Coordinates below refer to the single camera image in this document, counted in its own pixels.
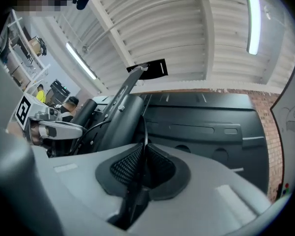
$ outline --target corrugated ceiling panel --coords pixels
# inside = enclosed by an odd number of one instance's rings
[[[247,53],[248,41],[248,7],[246,0],[210,0],[215,30],[215,57],[212,79],[223,78],[234,80],[234,74],[248,75],[245,81],[259,83],[271,59],[274,39],[278,32],[273,32],[273,24],[281,22],[270,21],[264,12],[267,7],[273,12],[278,21],[282,21],[281,11],[274,9],[275,1],[260,0],[262,12],[261,38],[258,54]]]
[[[141,7],[162,0],[100,0],[117,22]],[[205,36],[197,1],[182,0],[150,8],[117,26],[135,63],[165,59],[169,76],[162,80],[201,79]]]
[[[128,74],[109,35],[96,43],[87,54],[82,51],[84,45],[89,46],[104,32],[88,6],[82,11],[77,10],[75,5],[68,6],[55,19],[66,37],[106,87],[109,88],[114,83],[122,84],[119,81],[124,81]]]

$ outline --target fluorescent light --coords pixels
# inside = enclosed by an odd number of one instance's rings
[[[261,11],[259,0],[247,0],[249,10],[249,36],[247,52],[256,55],[260,42]]]
[[[75,58],[75,60],[80,64],[80,66],[88,73],[88,75],[93,80],[95,80],[96,79],[96,76],[94,75],[93,71],[87,65],[85,65],[85,63],[83,62],[83,60],[76,53],[76,51],[72,48],[72,46],[70,45],[70,43],[67,42],[65,46],[68,49],[68,51],[70,52],[70,54],[73,56],[73,58]]]

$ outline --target white ceiling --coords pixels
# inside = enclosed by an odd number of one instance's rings
[[[246,51],[246,0],[90,0],[83,11],[72,5],[48,18],[48,30],[63,34],[63,49],[66,40],[72,43],[98,76],[95,87],[105,94],[120,87],[126,67],[154,59],[165,59],[169,76],[140,82],[134,91],[223,83],[280,92],[295,65],[295,26],[279,0],[260,3],[256,56]]]

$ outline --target brick wall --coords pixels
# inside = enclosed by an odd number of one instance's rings
[[[279,139],[278,130],[276,128],[273,116],[270,111],[270,107],[273,105],[275,100],[278,98],[278,94],[259,92],[259,91],[248,91],[248,90],[236,90],[236,89],[182,89],[182,90],[170,90],[161,92],[219,92],[219,93],[243,93],[248,94],[251,101],[253,102],[256,111],[259,114],[261,123],[265,131],[265,137],[267,142],[267,149],[269,155],[269,188],[267,196],[274,202],[276,199],[276,192],[278,185],[282,181],[283,173],[283,159],[282,149]]]

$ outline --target black sign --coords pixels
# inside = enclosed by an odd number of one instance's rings
[[[22,125],[24,125],[24,122],[29,113],[29,110],[30,110],[30,102],[26,99],[25,96],[23,96],[23,99],[21,100],[19,108],[16,112],[16,116]]]
[[[156,78],[161,78],[163,76],[167,76],[167,66],[165,63],[165,59],[158,59],[146,62],[144,64],[147,64],[147,71],[145,71],[139,80],[151,80]],[[140,64],[127,67],[127,71],[131,72],[134,68],[139,66]]]

